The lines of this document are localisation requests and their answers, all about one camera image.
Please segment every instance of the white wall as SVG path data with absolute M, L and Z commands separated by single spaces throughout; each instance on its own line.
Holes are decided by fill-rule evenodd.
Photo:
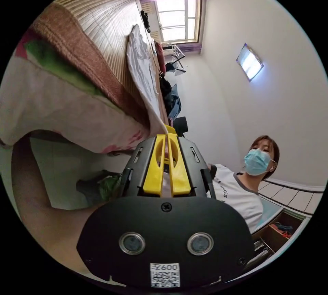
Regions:
M 245 42 L 265 66 L 250 83 L 235 62 Z M 281 150 L 274 178 L 324 186 L 327 76 L 296 21 L 269 0 L 207 0 L 202 55 L 222 89 L 241 157 L 268 134 Z
M 234 127 L 214 75 L 197 54 L 181 60 L 186 73 L 165 78 L 178 85 L 181 100 L 179 117 L 186 116 L 189 131 L 185 137 L 193 141 L 207 163 L 226 165 L 233 171 L 241 168 Z

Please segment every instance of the blue surgical mask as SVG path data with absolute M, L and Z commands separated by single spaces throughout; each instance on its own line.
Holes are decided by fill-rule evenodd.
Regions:
M 249 175 L 261 175 L 267 171 L 270 161 L 273 161 L 267 152 L 260 149 L 252 149 L 244 157 L 246 173 Z

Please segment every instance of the person's arm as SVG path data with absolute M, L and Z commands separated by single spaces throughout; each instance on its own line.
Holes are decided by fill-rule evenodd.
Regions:
M 51 207 L 28 137 L 14 145 L 11 173 L 14 198 L 27 230 L 56 261 L 87 272 L 76 245 L 86 220 L 99 206 L 72 211 Z

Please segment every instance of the green fabric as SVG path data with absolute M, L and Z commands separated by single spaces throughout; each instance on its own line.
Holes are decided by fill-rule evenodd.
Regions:
M 90 96 L 99 96 L 106 99 L 106 103 L 118 112 L 122 112 L 100 89 L 89 81 L 83 73 L 78 71 L 69 62 L 62 58 L 53 47 L 43 40 L 32 40 L 24 45 L 26 51 L 31 54 L 42 68 L 56 75 L 63 81 L 70 83 Z
M 121 182 L 121 175 L 109 176 L 99 183 L 100 196 L 104 201 L 108 201 L 117 190 Z

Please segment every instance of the short brown hair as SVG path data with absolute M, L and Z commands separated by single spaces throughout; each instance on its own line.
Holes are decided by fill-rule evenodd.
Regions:
M 268 135 L 261 135 L 260 137 L 256 138 L 254 142 L 252 143 L 251 147 L 249 150 L 251 150 L 255 145 L 257 145 L 260 141 L 262 140 L 268 140 L 269 141 L 269 148 L 270 150 L 273 149 L 273 160 L 278 164 L 279 162 L 279 157 L 280 157 L 280 151 L 277 143 L 270 138 Z M 272 172 L 267 172 L 267 174 L 263 177 L 262 180 L 269 178 L 275 170 Z

